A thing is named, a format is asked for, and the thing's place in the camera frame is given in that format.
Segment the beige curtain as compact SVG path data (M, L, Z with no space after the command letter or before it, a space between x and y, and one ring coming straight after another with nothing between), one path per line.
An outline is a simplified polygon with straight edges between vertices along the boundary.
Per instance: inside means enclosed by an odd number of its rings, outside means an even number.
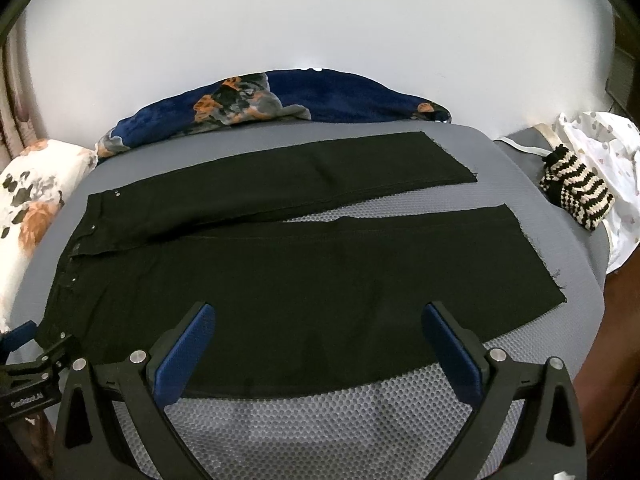
M20 18L1 46L1 169L46 136L34 125L31 93L25 19Z

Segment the white patterned cloth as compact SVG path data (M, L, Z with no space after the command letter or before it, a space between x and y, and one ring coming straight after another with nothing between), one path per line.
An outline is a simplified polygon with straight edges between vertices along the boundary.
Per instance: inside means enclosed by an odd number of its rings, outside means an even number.
M639 129L628 118L609 112L564 115L553 131L605 180L615 198L604 219L608 234L608 273L618 270L639 246Z

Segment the navy floral blanket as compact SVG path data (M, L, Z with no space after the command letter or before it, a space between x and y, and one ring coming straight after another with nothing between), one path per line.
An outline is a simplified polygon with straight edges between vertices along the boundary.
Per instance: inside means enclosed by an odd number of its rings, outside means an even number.
M337 70L268 70L232 76L152 103L120 120L96 142L100 159L190 134L258 122L361 124L451 120L450 111L423 96L397 92L372 79Z

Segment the black pants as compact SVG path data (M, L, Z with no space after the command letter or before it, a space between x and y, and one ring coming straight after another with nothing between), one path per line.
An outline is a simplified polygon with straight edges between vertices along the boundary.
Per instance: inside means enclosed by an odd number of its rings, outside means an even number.
M385 218L324 214L474 174L419 131L275 148L96 193L58 260L36 339L96 364L149 349L196 302L216 313L192 396L302 396L435 356L438 300L489 340L564 301L506 206Z

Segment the white floral pillow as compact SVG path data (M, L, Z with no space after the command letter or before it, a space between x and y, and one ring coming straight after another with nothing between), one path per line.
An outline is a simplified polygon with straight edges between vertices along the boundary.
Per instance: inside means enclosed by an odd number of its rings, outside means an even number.
M10 330L15 296L55 216L96 168L96 151L58 140L25 148L1 174L1 330Z

